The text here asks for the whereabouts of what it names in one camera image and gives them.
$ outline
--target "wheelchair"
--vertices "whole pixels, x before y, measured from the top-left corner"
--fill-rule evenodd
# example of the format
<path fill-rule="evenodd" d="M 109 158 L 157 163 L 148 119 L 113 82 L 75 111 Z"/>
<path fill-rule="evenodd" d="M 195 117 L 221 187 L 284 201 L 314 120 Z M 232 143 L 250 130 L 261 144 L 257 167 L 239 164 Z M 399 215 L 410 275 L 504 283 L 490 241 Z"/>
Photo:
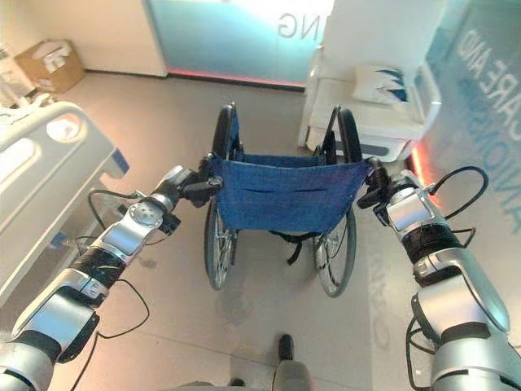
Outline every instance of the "wheelchair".
<path fill-rule="evenodd" d="M 337 147 L 342 162 L 337 161 Z M 204 262 L 212 287 L 223 289 L 235 265 L 239 232 L 263 230 L 296 245 L 287 260 L 290 265 L 302 242 L 312 240 L 324 291 L 339 297 L 348 286 L 356 255 L 352 202 L 371 171 L 362 159 L 352 113 L 334 108 L 323 143 L 312 156 L 265 156 L 244 152 L 237 109 L 227 104 L 219 114 L 208 160 L 210 176 L 223 182 L 210 200 L 204 228 Z"/>

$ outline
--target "cardboard box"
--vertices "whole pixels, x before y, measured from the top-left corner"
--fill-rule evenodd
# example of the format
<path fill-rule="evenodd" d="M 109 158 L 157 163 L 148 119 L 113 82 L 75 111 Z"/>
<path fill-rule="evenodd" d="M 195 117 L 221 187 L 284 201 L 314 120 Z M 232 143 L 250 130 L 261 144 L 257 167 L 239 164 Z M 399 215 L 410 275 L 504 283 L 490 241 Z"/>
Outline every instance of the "cardboard box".
<path fill-rule="evenodd" d="M 70 41 L 43 41 L 15 57 L 41 90 L 62 94 L 78 83 L 85 70 Z"/>

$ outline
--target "frosted glass panel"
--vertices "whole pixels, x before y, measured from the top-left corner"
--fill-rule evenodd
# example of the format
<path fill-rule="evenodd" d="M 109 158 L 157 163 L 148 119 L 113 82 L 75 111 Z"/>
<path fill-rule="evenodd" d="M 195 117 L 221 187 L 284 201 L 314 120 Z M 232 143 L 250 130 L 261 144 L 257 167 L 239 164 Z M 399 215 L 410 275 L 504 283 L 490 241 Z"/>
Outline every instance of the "frosted glass panel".
<path fill-rule="evenodd" d="M 332 0 L 148 0 L 170 72 L 304 84 Z"/>

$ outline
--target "black cable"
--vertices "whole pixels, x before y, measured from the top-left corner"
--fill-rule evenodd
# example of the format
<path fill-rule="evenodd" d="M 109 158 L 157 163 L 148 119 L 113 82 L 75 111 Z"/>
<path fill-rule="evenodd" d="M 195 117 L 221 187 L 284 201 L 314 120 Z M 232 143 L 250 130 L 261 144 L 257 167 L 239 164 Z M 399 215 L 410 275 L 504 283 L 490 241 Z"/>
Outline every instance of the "black cable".
<path fill-rule="evenodd" d="M 443 184 L 452 176 L 461 173 L 462 171 L 475 171 L 476 173 L 480 174 L 483 178 L 483 184 L 481 185 L 481 188 L 479 191 L 474 194 L 474 196 L 468 200 L 461 208 L 456 209 L 454 212 L 449 213 L 447 216 L 445 216 L 445 219 L 449 220 L 450 218 L 458 215 L 459 213 L 463 212 L 465 209 L 467 209 L 469 206 L 474 204 L 482 195 L 485 193 L 488 187 L 488 175 L 485 173 L 480 167 L 476 167 L 474 165 L 466 165 L 465 167 L 461 167 L 459 169 L 455 169 L 454 171 L 448 173 L 445 175 L 434 187 L 429 191 L 429 194 L 433 196 L 436 194 L 436 192 L 440 189 L 440 187 L 443 186 Z"/>
<path fill-rule="evenodd" d="M 124 336 L 125 334 L 128 334 L 129 332 L 133 332 L 135 329 L 141 327 L 148 320 L 148 318 L 150 318 L 150 309 L 148 308 L 148 304 L 145 301 L 145 299 L 143 298 L 143 296 L 141 296 L 141 293 L 139 293 L 138 290 L 128 280 L 126 280 L 126 279 L 118 279 L 117 281 L 118 282 L 122 282 L 122 283 L 126 283 L 134 291 L 134 293 L 136 295 L 138 295 L 139 299 L 141 300 L 141 302 L 145 306 L 145 310 L 147 311 L 147 316 L 145 316 L 145 318 L 140 323 L 138 323 L 136 326 L 131 327 L 130 329 L 128 329 L 128 330 L 126 330 L 124 332 L 119 332 L 119 333 L 114 334 L 112 336 L 105 336 L 104 334 L 99 332 L 99 336 L 101 336 L 104 340 L 110 340 L 110 339 L 116 338 L 118 336 Z"/>
<path fill-rule="evenodd" d="M 411 332 L 413 330 L 413 326 L 416 323 L 416 318 L 413 317 L 409 323 L 409 326 L 407 327 L 407 332 L 405 333 L 405 359 L 407 360 L 407 376 L 409 377 L 409 383 L 412 389 L 415 391 L 430 391 L 431 387 L 418 387 L 414 383 L 414 377 L 413 377 L 413 363 L 410 359 L 410 342 L 411 342 Z"/>
<path fill-rule="evenodd" d="M 78 243 L 79 239 L 97 239 L 97 238 L 98 238 L 98 236 L 91 236 L 91 235 L 77 236 L 76 238 L 74 238 L 73 241 L 74 241 L 74 244 L 76 245 L 78 253 L 80 255 L 83 255 L 83 253 L 81 252 L 80 244 Z"/>
<path fill-rule="evenodd" d="M 133 199 L 139 198 L 139 196 L 140 196 L 139 194 L 121 194 L 121 193 L 116 193 L 115 191 L 110 191 L 110 190 L 105 190 L 105 189 L 93 189 L 93 190 L 89 191 L 89 195 L 87 196 L 87 202 L 89 203 L 90 211 L 94 215 L 94 218 L 96 219 L 98 224 L 103 228 L 103 230 L 106 230 L 107 227 L 105 226 L 105 223 L 99 216 L 99 213 L 96 210 L 96 208 L 94 207 L 94 204 L 92 202 L 92 196 L 94 194 L 108 194 L 110 196 L 126 198 L 127 200 L 133 200 Z"/>
<path fill-rule="evenodd" d="M 148 304 L 147 302 L 145 301 L 145 299 L 143 298 L 143 296 L 141 296 L 141 294 L 138 292 L 138 290 L 135 288 L 135 286 L 133 286 L 129 281 L 127 281 L 126 279 L 118 279 L 117 282 L 122 282 L 122 283 L 126 283 L 127 285 L 129 285 L 129 287 L 132 288 L 132 290 L 136 293 L 136 295 L 138 295 L 139 299 L 141 299 L 141 302 L 143 303 L 143 305 L 145 306 L 145 309 L 147 310 L 147 316 L 145 316 L 144 320 L 142 320 L 140 323 L 138 323 L 136 326 L 134 327 L 131 327 L 130 329 L 124 331 L 124 332 L 119 332 L 117 334 L 114 334 L 112 336 L 105 336 L 104 334 L 102 334 L 101 332 L 96 332 L 94 334 L 94 342 L 92 344 L 92 348 L 90 348 L 90 352 L 89 352 L 89 357 L 87 357 L 86 361 L 85 361 L 85 364 L 83 365 L 83 368 L 81 369 L 80 371 L 80 374 L 78 375 L 78 377 L 76 378 L 76 381 L 74 382 L 74 384 L 72 385 L 71 387 L 71 390 L 70 391 L 74 391 L 76 389 L 76 387 L 80 384 L 80 380 L 81 378 L 83 377 L 83 375 L 85 374 L 86 370 L 87 370 L 87 367 L 89 366 L 90 364 L 90 361 L 92 360 L 92 357 L 94 355 L 94 350 L 96 349 L 96 345 L 98 344 L 98 338 L 103 338 L 104 340 L 110 340 L 112 338 L 117 338 L 118 336 L 123 336 L 125 334 L 128 334 L 129 332 L 133 332 L 135 329 L 137 329 L 138 327 L 141 327 L 147 320 L 148 318 L 150 317 L 150 309 L 148 308 Z"/>
<path fill-rule="evenodd" d="M 429 348 L 427 348 L 427 347 L 425 347 L 425 346 L 421 346 L 418 342 L 415 342 L 415 341 L 413 340 L 413 336 L 416 335 L 416 334 L 418 334 L 418 333 L 421 332 L 421 331 L 422 331 L 421 328 L 417 328 L 416 330 L 413 330 L 413 331 L 410 333 L 410 335 L 409 335 L 409 341 L 410 341 L 410 344 L 411 344 L 412 346 L 414 346 L 416 349 L 423 351 L 424 353 L 427 353 L 427 354 L 433 355 L 434 353 L 436 353 L 434 350 L 429 349 Z"/>
<path fill-rule="evenodd" d="M 155 242 L 147 243 L 147 244 L 145 244 L 145 245 L 146 245 L 146 246 L 153 246 L 153 245 L 155 245 L 155 244 L 159 244 L 159 243 L 161 243 L 163 240 L 168 239 L 168 238 L 170 237 L 171 234 L 172 234 L 172 233 L 166 235 L 164 238 L 158 239 L 158 240 L 156 240 Z"/>
<path fill-rule="evenodd" d="M 475 227 L 473 226 L 472 228 L 466 228 L 464 230 L 453 230 L 452 233 L 453 234 L 461 234 L 463 232 L 470 232 L 471 234 L 469 235 L 468 238 L 466 238 L 465 240 L 465 243 L 463 244 L 463 247 L 464 248 L 467 248 L 468 245 L 471 243 L 471 241 L 474 239 L 474 235 L 475 235 L 475 232 L 476 232 L 476 229 Z"/>

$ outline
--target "wall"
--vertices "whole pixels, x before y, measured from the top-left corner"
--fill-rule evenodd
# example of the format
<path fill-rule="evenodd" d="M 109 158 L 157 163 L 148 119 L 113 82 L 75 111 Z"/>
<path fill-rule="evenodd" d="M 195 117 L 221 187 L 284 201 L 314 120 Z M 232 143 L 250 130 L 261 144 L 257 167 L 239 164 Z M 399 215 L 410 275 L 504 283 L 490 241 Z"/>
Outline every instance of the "wall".
<path fill-rule="evenodd" d="M 74 43 L 87 69 L 165 75 L 141 0 L 27 0 L 49 38 Z"/>
<path fill-rule="evenodd" d="M 24 0 L 0 1 L 0 39 L 18 55 L 45 38 L 33 10 Z"/>
<path fill-rule="evenodd" d="M 423 61 L 446 0 L 337 0 L 324 36 L 324 77 L 353 79 L 359 63 L 412 74 Z"/>
<path fill-rule="evenodd" d="M 170 72 L 299 86 L 333 7 L 333 0 L 148 3 Z"/>
<path fill-rule="evenodd" d="M 463 165 L 487 172 L 484 196 L 451 223 L 477 228 L 469 248 L 510 312 L 513 345 L 521 345 L 520 31 L 519 2 L 470 0 L 462 15 L 447 14 L 427 55 L 444 103 L 417 154 L 425 182 Z M 455 210 L 479 184 L 460 174 L 438 202 Z"/>

